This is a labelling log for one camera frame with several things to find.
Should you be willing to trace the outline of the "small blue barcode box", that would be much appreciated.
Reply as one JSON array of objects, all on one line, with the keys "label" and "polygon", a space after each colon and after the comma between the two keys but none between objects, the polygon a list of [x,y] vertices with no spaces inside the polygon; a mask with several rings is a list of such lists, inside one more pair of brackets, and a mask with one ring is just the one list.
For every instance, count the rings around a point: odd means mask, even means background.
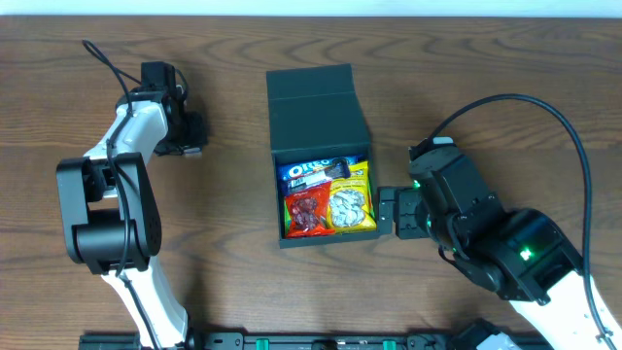
[{"label": "small blue barcode box", "polygon": [[184,150],[185,157],[200,157],[202,155],[202,150],[200,148],[190,148]]}]

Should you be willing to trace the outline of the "yellow seed snack bag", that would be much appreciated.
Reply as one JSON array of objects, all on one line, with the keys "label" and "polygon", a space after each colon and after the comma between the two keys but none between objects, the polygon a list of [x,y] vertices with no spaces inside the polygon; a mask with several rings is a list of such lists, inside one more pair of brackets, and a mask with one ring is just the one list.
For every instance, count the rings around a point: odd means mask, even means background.
[{"label": "yellow seed snack bag", "polygon": [[336,233],[376,229],[373,214],[368,162],[349,166],[348,178],[331,182],[328,201],[328,227]]}]

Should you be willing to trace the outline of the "red snack bag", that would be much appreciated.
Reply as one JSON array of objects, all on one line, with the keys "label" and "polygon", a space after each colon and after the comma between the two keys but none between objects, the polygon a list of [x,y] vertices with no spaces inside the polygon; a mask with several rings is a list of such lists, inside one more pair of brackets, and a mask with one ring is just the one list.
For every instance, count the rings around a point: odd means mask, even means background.
[{"label": "red snack bag", "polygon": [[330,183],[324,183],[285,198],[290,218],[288,239],[335,234],[327,219],[329,192]]}]

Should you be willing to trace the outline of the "blue Oreo cookie pack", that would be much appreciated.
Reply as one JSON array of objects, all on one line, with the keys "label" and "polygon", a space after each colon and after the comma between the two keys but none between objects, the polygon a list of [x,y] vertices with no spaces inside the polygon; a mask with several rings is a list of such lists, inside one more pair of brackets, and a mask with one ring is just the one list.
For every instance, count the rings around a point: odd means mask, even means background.
[{"label": "blue Oreo cookie pack", "polygon": [[277,167],[277,176],[280,181],[287,182],[291,179],[307,176],[310,173],[323,171],[326,168],[332,167],[338,160],[339,157],[329,157],[324,159],[279,165]]}]

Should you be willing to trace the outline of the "dark blue snack wrapper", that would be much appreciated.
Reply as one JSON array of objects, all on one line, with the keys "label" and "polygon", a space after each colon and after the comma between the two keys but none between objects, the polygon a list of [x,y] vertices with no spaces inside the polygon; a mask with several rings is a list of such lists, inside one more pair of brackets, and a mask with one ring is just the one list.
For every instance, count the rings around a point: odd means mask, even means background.
[{"label": "dark blue snack wrapper", "polygon": [[285,195],[291,195],[325,183],[330,183],[336,179],[347,179],[350,176],[351,172],[348,163],[338,162],[330,167],[288,180],[283,190]]}]

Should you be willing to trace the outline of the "green Haribo worms bag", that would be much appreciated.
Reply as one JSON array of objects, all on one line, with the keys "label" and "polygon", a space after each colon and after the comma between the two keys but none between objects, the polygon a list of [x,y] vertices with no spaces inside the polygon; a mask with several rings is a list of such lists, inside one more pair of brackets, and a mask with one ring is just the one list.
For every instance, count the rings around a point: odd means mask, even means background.
[{"label": "green Haribo worms bag", "polygon": [[288,209],[287,200],[283,199],[283,227],[284,227],[283,237],[284,238],[286,238],[289,234],[291,222],[292,222],[292,219],[291,219],[290,212]]}]

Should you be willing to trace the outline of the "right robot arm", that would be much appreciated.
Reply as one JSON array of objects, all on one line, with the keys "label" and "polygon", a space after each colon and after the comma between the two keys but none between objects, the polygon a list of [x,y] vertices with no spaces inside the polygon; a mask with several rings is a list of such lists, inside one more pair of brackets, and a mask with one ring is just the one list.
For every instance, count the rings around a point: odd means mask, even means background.
[{"label": "right robot arm", "polygon": [[444,261],[509,302],[554,349],[620,348],[621,328],[584,258],[549,217],[505,210],[455,146],[419,154],[410,175],[410,188],[380,189],[381,229],[431,239]]}]

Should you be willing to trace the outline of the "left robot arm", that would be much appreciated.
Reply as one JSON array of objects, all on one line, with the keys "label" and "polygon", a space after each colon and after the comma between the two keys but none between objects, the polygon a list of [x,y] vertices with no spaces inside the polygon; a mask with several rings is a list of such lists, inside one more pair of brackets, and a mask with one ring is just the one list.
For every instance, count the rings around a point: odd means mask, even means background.
[{"label": "left robot arm", "polygon": [[138,87],[120,98],[99,143],[56,168],[67,254],[122,299],[139,330],[130,349],[202,346],[157,256],[162,226],[147,172],[152,156],[198,155],[206,145],[202,116],[186,109],[188,94],[179,69],[143,63]]}]

